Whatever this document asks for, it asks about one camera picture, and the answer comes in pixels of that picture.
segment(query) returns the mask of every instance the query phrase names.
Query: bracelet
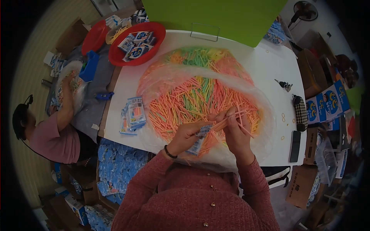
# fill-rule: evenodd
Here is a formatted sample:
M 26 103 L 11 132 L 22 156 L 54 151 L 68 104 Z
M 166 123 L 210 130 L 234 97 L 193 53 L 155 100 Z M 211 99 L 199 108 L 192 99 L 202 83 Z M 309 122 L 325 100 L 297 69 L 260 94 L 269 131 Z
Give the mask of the bracelet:
M 169 157 L 171 157 L 171 158 L 173 158 L 173 159 L 176 159 L 176 158 L 177 158 L 177 156 L 173 156 L 173 155 L 171 155 L 171 154 L 169 154 L 169 153 L 168 153 L 167 145 L 165 145 L 165 146 L 164 146 L 164 150 L 166 151 L 166 153 L 167 153 L 167 155 L 168 155 Z

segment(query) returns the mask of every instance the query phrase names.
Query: smartphone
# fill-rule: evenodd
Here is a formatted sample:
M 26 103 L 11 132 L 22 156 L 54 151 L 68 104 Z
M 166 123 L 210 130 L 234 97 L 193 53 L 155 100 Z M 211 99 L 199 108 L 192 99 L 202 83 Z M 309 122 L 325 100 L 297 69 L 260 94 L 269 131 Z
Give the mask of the smartphone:
M 292 133 L 292 144 L 290 146 L 289 163 L 294 163 L 298 161 L 300 134 L 301 132 L 299 131 L 293 131 Z

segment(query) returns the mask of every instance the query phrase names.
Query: keys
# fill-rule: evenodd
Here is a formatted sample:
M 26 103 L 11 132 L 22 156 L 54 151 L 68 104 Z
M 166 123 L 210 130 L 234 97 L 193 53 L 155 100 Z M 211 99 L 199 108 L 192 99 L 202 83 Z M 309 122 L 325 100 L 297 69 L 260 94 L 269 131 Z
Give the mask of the keys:
M 282 87 L 284 90 L 286 90 L 287 92 L 290 91 L 290 89 L 292 88 L 293 84 L 289 84 L 287 82 L 282 82 L 282 81 L 278 81 L 275 79 L 275 81 L 280 85 L 280 87 Z

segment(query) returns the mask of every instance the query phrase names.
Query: pink shirt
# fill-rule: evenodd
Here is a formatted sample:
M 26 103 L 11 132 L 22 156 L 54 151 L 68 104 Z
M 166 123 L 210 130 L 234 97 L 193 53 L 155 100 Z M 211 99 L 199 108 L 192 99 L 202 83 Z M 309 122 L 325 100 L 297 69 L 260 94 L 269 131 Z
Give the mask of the pink shirt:
M 52 114 L 36 126 L 30 139 L 30 147 L 52 161 L 76 163 L 80 156 L 80 139 L 71 125 L 58 132 L 57 114 Z

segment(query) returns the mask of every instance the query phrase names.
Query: metal handle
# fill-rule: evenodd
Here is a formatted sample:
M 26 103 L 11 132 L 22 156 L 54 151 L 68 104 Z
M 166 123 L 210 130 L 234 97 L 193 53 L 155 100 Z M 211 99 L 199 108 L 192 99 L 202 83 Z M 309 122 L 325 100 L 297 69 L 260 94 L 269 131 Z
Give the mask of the metal handle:
M 206 38 L 202 38 L 202 37 L 192 36 L 192 34 L 193 34 L 193 25 L 194 25 L 194 24 L 197 24 L 197 25 L 204 25 L 204 26 L 208 26 L 208 27 L 218 28 L 218 32 L 217 32 L 216 40 L 212 40 L 212 39 L 206 39 Z M 217 41 L 218 41 L 218 35 L 220 34 L 220 30 L 221 30 L 221 28 L 220 28 L 220 27 L 213 26 L 213 25 L 207 25 L 207 24 L 203 24 L 203 23 L 191 23 L 191 32 L 190 32 L 190 37 L 192 37 L 192 38 L 200 38 L 200 39 L 204 39 L 204 40 L 208 40 L 208 41 L 212 41 L 212 42 L 217 42 Z

